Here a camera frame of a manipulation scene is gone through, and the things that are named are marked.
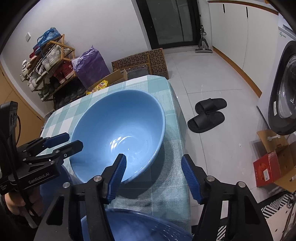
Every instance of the black slipper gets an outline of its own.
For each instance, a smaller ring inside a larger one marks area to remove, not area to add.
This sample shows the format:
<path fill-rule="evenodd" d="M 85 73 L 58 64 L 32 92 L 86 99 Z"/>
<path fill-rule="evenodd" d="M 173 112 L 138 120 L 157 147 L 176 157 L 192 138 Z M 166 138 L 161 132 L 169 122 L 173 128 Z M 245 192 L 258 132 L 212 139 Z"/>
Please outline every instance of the black slipper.
<path fill-rule="evenodd" d="M 220 111 L 210 114 L 201 113 L 187 122 L 188 128 L 195 133 L 203 133 L 215 126 L 221 124 L 225 120 L 225 116 Z"/>
<path fill-rule="evenodd" d="M 223 109 L 227 106 L 227 102 L 222 98 L 207 99 L 197 102 L 195 105 L 195 111 L 197 114 L 205 112 L 209 114 L 211 112 Z"/>

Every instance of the mop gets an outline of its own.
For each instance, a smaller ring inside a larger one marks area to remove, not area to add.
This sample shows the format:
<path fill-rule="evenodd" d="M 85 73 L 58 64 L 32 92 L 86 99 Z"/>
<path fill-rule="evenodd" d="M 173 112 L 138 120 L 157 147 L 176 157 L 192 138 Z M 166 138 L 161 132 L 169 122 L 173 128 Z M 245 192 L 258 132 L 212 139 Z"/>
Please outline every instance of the mop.
<path fill-rule="evenodd" d="M 213 53 L 211 49 L 209 49 L 209 45 L 207 43 L 207 40 L 205 39 L 205 36 L 207 33 L 205 32 L 205 29 L 202 25 L 202 18 L 200 15 L 200 42 L 198 44 L 198 49 L 195 50 L 196 53 Z"/>

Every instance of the table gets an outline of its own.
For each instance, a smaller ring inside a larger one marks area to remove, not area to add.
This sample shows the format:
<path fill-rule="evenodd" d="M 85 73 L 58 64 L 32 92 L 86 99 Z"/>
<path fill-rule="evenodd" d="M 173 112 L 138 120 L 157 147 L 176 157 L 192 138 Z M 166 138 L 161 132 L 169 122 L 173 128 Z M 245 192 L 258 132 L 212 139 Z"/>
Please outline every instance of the table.
<path fill-rule="evenodd" d="M 166 129 L 153 164 L 138 178 L 122 185 L 116 199 L 107 208 L 144 212 L 190 231 L 189 189 L 181 169 L 187 125 L 175 92 L 164 77 L 147 75 L 82 97 L 55 111 L 47 120 L 41 136 L 51 137 L 67 132 L 71 137 L 77 122 L 92 104 L 123 89 L 143 90 L 156 97 L 165 112 Z M 56 148 L 47 149 L 41 154 L 51 153 Z M 69 158 L 65 159 L 63 165 L 70 174 L 75 175 Z"/>

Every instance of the human hand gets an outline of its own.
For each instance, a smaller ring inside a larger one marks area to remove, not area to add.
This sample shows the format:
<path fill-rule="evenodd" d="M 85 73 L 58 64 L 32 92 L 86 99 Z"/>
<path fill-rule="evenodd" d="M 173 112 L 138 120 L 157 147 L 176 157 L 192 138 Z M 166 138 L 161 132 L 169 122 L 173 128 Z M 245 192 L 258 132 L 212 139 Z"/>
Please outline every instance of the human hand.
<path fill-rule="evenodd" d="M 10 212 L 15 215 L 21 215 L 19 207 L 25 206 L 25 201 L 22 199 L 19 192 L 9 192 L 6 193 L 5 196 L 6 206 Z M 32 193 L 29 195 L 29 200 L 33 204 L 32 208 L 40 216 L 43 213 L 43 203 L 42 196 L 40 195 L 40 187 L 35 187 Z"/>

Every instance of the purple bag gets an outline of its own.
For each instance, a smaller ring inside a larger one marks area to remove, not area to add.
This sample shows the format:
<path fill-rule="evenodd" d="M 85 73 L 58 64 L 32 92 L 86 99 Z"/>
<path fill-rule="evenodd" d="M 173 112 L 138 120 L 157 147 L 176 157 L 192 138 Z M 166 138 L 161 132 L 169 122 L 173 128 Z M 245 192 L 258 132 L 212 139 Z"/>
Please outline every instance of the purple bag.
<path fill-rule="evenodd" d="M 72 59 L 72 65 L 86 89 L 110 74 L 102 55 L 93 46 L 79 58 Z"/>

